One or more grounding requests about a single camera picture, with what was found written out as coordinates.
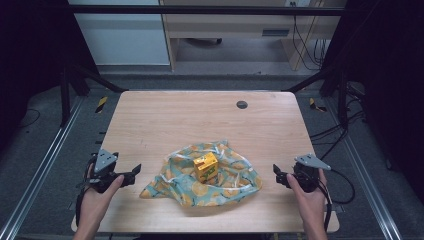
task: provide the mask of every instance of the round hole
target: round hole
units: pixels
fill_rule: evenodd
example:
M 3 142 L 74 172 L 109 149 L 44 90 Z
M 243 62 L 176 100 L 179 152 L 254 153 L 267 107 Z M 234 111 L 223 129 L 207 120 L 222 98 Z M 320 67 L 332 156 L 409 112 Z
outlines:
M 245 109 L 245 108 L 247 108 L 247 102 L 245 102 L 245 101 L 238 101 L 236 105 L 237 105 L 237 107 L 238 107 L 238 108 L 240 108 L 240 109 Z

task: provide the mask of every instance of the person's left hand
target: person's left hand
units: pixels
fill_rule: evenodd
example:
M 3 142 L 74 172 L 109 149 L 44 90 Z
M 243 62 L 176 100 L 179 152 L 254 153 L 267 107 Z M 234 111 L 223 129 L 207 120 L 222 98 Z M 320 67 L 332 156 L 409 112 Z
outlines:
M 106 214 L 112 197 L 121 187 L 124 176 L 118 176 L 104 193 L 98 193 L 93 188 L 86 190 L 81 203 L 80 219 L 74 239 L 93 239 L 100 227 L 100 222 Z

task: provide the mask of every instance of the wire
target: wire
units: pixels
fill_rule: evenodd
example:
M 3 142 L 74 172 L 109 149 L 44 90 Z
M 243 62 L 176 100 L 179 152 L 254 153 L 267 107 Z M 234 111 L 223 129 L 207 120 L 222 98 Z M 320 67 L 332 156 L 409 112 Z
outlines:
M 321 156 L 321 160 L 323 160 L 336 146 L 337 144 L 347 135 L 347 130 L 344 129 L 342 134 L 340 134 L 340 137 L 337 139 L 337 141 L 330 147 L 330 149 L 327 150 L 327 152 L 325 152 L 322 156 Z
M 325 220 L 324 220 L 324 230 L 327 232 L 328 224 L 330 223 L 331 211 L 332 211 L 332 205 L 333 205 L 333 202 L 330 199 L 330 195 L 328 194 L 328 189 L 319 178 L 318 179 L 314 178 L 302 170 L 300 172 L 304 174 L 307 178 L 311 179 L 312 183 L 322 192 L 322 194 L 324 194 L 324 197 L 327 199 L 327 214 L 325 215 Z
M 325 56 L 325 50 L 326 50 L 326 45 L 327 45 L 327 39 L 322 39 L 321 52 L 320 52 L 319 58 L 316 56 L 317 48 L 318 48 L 318 42 L 320 42 L 319 39 L 315 40 L 314 59 L 318 63 L 319 69 L 321 70 L 322 64 L 324 63 L 324 56 Z
M 84 176 L 82 177 L 82 182 L 79 183 L 76 188 L 81 188 L 84 189 L 84 187 L 87 186 L 87 177 L 88 177 L 88 172 L 90 170 L 90 165 L 93 164 L 96 161 L 97 157 L 96 155 L 93 155 L 90 160 L 88 160 L 87 165 L 85 166 L 85 171 L 84 171 Z
M 350 198 L 348 198 L 348 200 L 342 201 L 342 200 L 335 200 L 333 198 L 333 202 L 338 203 L 338 204 L 349 204 L 349 203 L 351 203 L 353 201 L 353 199 L 355 199 L 355 196 L 356 196 L 355 186 L 349 180 L 349 178 L 346 177 L 346 175 L 342 174 L 341 172 L 339 172 L 335 169 L 331 169 L 331 172 L 334 172 L 334 173 L 340 175 L 342 178 L 344 178 L 347 181 L 347 183 L 349 184 L 350 188 L 352 189 L 352 195 L 350 196 Z
M 361 118 L 361 117 L 363 117 L 362 116 L 362 114 L 363 114 L 364 112 L 361 110 L 361 111 L 358 111 L 358 112 L 356 112 L 355 114 L 353 114 L 352 116 L 350 116 L 349 118 L 348 118 L 348 122 L 349 122 L 349 124 L 352 124 L 352 123 L 354 123 L 357 119 L 359 119 L 359 118 Z M 332 134 L 332 133 L 334 133 L 334 132 L 336 132 L 338 129 L 340 129 L 340 127 L 342 126 L 342 124 L 337 124 L 336 126 L 334 126 L 334 127 L 331 127 L 331 128 L 329 128 L 329 129 L 327 129 L 327 130 L 324 130 L 324 131 L 322 131 L 322 132 L 320 132 L 320 133 L 317 133 L 317 134 L 314 134 L 314 135 L 311 135 L 311 136 L 309 136 L 310 138 L 311 138 L 311 141 L 316 141 L 316 140 L 319 140 L 319 139 L 322 139 L 322 138 L 324 138 L 324 137 L 326 137 L 326 136 L 328 136 L 328 135 L 330 135 L 330 134 Z
M 32 108 L 27 109 L 27 112 L 29 112 L 29 111 L 36 112 L 37 113 L 37 117 L 35 117 L 35 119 L 32 122 L 30 122 L 30 123 L 27 123 L 27 124 L 24 124 L 24 125 L 20 125 L 19 128 L 24 128 L 24 127 L 31 126 L 32 124 L 34 124 L 40 118 L 40 116 L 41 116 L 40 111 L 38 111 L 36 109 L 32 109 Z
M 331 145 L 334 144 L 335 142 L 325 142 L 325 143 L 312 143 L 312 145 L 314 146 L 319 146 L 319 145 Z
M 346 106 L 349 107 L 349 105 L 352 104 L 353 102 L 359 102 L 359 101 L 361 101 L 361 99 L 359 99 L 359 98 L 352 99 L 346 104 Z
M 306 53 L 309 55 L 309 58 L 312 60 L 312 63 L 318 66 L 318 64 L 316 64 L 316 63 L 314 62 L 314 60 L 312 59 L 311 55 L 309 54 L 309 51 L 308 51 L 308 49 L 307 49 L 307 47 L 306 47 L 306 44 L 305 44 L 305 42 L 303 41 L 303 38 L 302 38 L 302 36 L 300 35 L 299 30 L 297 29 L 296 15 L 293 15 L 293 20 L 294 20 L 294 26 L 293 26 L 294 33 L 293 33 L 292 41 L 293 41 L 293 46 L 294 46 L 294 48 L 296 49 L 297 54 L 299 54 L 299 57 L 300 57 L 300 59 L 302 60 L 302 63 L 303 63 L 303 65 L 305 66 L 305 68 L 306 68 L 306 69 L 308 69 L 308 70 L 315 70 L 315 71 L 316 71 L 316 70 L 320 70 L 319 68 L 318 68 L 318 69 L 315 69 L 315 68 L 309 68 L 309 67 L 306 65 L 305 60 L 304 60 L 304 59 L 303 59 L 303 57 L 302 57 L 302 54 L 300 53 L 299 49 L 298 49 L 298 48 L 297 48 L 297 46 L 296 46 L 296 42 L 295 42 L 295 39 L 294 39 L 294 35 L 295 35 L 295 33 L 297 33 L 297 34 L 299 35 L 299 38 L 300 38 L 300 40 L 302 41 L 302 44 L 303 44 L 303 46 L 304 46 L 304 49 L 305 49 Z
M 303 40 L 303 38 L 302 38 L 302 36 L 300 35 L 300 32 L 299 32 L 299 29 L 297 28 L 297 20 L 296 20 L 296 15 L 293 15 L 293 22 L 294 22 L 294 25 L 293 25 L 293 35 L 292 35 L 292 41 L 293 41 L 293 46 L 294 46 L 294 48 L 296 49 L 296 52 L 299 54 L 299 57 L 300 57 L 300 59 L 302 60 L 302 63 L 303 63 L 303 65 L 305 66 L 305 68 L 306 69 L 308 69 L 308 70 L 320 70 L 321 69 L 321 65 L 322 65 L 322 63 L 316 63 L 315 61 L 314 61 L 314 59 L 311 57 L 311 54 L 309 53 L 309 51 L 308 51 L 308 48 L 307 48 L 307 46 L 306 46 L 306 43 L 305 43 L 305 41 Z M 308 36 L 309 36 L 309 34 L 311 34 L 311 31 L 312 31 L 312 25 L 309 27 L 309 31 L 308 31 Z M 304 50 L 306 51 L 306 53 L 308 54 L 308 56 L 309 56 L 309 58 L 311 59 L 311 61 L 312 61 L 312 63 L 313 64 L 315 64 L 316 66 L 318 66 L 319 68 L 318 69 L 314 69 L 314 68 L 309 68 L 307 65 L 306 65 L 306 63 L 305 63 L 305 60 L 303 59 L 303 57 L 302 57 L 302 54 L 300 53 L 300 51 L 299 51 L 299 49 L 297 48 L 297 45 L 296 45 L 296 42 L 295 42 L 295 39 L 294 39 L 294 35 L 297 33 L 297 35 L 299 36 L 299 38 L 300 38 L 300 40 L 301 40 L 301 42 L 302 42 L 302 44 L 303 44 L 303 47 L 304 47 Z

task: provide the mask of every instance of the handheld controller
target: handheld controller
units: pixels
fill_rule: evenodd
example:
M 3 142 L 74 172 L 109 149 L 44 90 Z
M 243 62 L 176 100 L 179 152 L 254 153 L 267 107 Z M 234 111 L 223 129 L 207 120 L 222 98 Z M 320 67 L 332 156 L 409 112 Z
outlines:
M 137 165 L 131 172 L 115 173 L 116 161 L 118 160 L 118 153 L 109 153 L 104 149 L 100 149 L 98 154 L 93 155 L 87 165 L 87 170 L 84 175 L 83 182 L 78 184 L 77 187 L 81 188 L 80 194 L 77 196 L 75 216 L 76 225 L 79 224 L 79 218 L 81 214 L 81 204 L 86 192 L 86 186 L 95 189 L 98 193 L 104 193 L 112 182 L 120 175 L 124 176 L 124 181 L 121 184 L 121 188 L 135 183 L 135 176 L 140 173 L 141 164 Z M 89 178 L 89 166 L 93 164 L 90 171 Z
M 291 188 L 290 184 L 287 181 L 287 173 L 282 172 L 279 167 L 275 164 L 273 165 L 274 173 L 276 174 L 276 182 L 281 183 L 287 188 Z M 296 165 L 293 167 L 294 173 L 293 176 L 299 182 L 300 187 L 305 192 L 313 192 L 319 184 L 319 172 L 317 168 L 308 167 L 302 165 L 299 162 L 296 162 Z

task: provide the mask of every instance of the black strap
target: black strap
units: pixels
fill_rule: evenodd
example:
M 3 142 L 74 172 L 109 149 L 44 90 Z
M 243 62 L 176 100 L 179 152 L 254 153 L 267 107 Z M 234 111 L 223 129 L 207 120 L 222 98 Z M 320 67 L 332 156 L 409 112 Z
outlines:
M 77 196 L 77 204 L 75 207 L 75 220 L 76 220 L 76 225 L 78 227 L 79 225 L 79 219 L 80 219 L 80 215 L 81 215 L 81 205 L 82 205 L 82 200 L 84 199 L 84 195 L 85 192 L 87 192 L 89 188 L 82 188 L 80 194 L 78 194 Z
M 325 215 L 325 220 L 324 220 L 324 230 L 326 232 L 327 232 L 327 229 L 328 229 L 328 224 L 330 223 L 331 211 L 332 210 L 333 210 L 332 204 L 327 203 L 327 214 Z

